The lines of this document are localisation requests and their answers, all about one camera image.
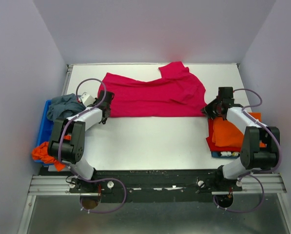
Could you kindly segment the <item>magenta t shirt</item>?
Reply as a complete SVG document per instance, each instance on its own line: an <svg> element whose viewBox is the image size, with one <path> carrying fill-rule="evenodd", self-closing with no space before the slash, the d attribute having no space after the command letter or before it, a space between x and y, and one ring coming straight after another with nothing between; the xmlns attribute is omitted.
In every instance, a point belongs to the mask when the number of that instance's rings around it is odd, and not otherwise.
<svg viewBox="0 0 291 234"><path fill-rule="evenodd" d="M180 61L159 71L148 82L107 73L99 90L115 94L111 117L201 117L206 89L197 76Z"/></svg>

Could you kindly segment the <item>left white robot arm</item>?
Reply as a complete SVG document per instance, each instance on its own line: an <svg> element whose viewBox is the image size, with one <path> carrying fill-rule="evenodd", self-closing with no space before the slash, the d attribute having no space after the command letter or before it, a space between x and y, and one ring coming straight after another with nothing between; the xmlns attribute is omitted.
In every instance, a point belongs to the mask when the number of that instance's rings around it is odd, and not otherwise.
<svg viewBox="0 0 291 234"><path fill-rule="evenodd" d="M97 180L93 177L95 168L83 157L85 132L96 124L106 123L111 115L114 97L113 92L102 90L84 111L72 117L56 119L48 142L48 155L80 177L80 186L88 193L97 188Z"/></svg>

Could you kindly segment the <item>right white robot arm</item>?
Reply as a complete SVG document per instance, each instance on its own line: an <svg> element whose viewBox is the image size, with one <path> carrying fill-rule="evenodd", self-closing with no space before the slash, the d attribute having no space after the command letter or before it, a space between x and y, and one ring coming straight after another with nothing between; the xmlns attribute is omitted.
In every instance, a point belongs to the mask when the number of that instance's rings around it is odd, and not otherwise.
<svg viewBox="0 0 291 234"><path fill-rule="evenodd" d="M217 169L218 176L213 179L213 184L219 191L230 187L231 180L239 180L251 173L272 173L282 162L279 129L250 115L246 111L249 105L235 103L235 91L233 87L219 87L216 98L201 109L208 119L221 117L244 134L240 156Z"/></svg>

